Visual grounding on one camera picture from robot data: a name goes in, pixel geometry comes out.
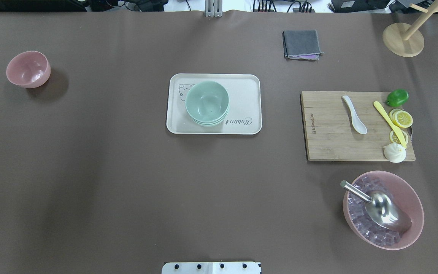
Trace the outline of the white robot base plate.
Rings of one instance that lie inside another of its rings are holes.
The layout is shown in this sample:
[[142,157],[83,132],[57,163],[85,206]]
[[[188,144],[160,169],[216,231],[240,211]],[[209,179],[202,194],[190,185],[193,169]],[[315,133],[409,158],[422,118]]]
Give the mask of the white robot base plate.
[[254,261],[209,261],[168,262],[162,274],[261,274],[260,262]]

